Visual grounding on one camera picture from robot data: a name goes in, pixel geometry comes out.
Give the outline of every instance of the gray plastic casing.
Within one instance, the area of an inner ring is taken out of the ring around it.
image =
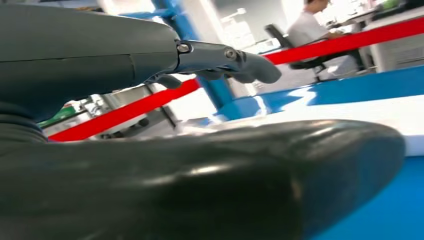
[[[0,23],[0,115],[41,122],[70,100],[136,86],[178,64],[176,32],[153,21],[0,5]]]

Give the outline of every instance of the screw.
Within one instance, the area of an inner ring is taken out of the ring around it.
[[[228,59],[231,59],[231,60],[235,60],[237,58],[237,54],[236,54],[236,51],[234,51],[234,49],[227,49],[225,50],[224,54]]]
[[[177,47],[176,47],[176,49],[178,50],[178,52],[180,52],[180,53],[187,53],[187,52],[189,52],[190,51],[190,47],[189,47],[189,45],[187,45],[187,44],[181,44],[181,45],[178,45]]]

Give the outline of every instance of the robotic finger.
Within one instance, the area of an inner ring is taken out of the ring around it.
[[[281,72],[266,58],[235,50],[234,48],[207,42],[183,40],[177,43],[178,73],[196,73],[208,80],[222,74],[235,77],[241,83],[258,80],[272,84],[281,77]]]

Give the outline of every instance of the prosthetic hand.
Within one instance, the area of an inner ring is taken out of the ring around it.
[[[0,7],[0,21],[13,23],[0,28],[0,72],[7,86],[0,89],[0,103],[37,122],[70,100],[148,79],[177,87],[176,78],[159,77],[167,74],[196,73],[213,80],[226,73],[243,83],[274,83],[281,76],[261,56],[181,41],[171,28],[153,21],[24,5]],[[31,94],[18,97],[25,88]]]

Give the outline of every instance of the white shirt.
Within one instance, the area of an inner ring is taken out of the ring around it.
[[[287,28],[287,39],[295,47],[309,44],[315,40],[321,39],[329,31],[321,26],[314,15],[303,11],[298,18]]]

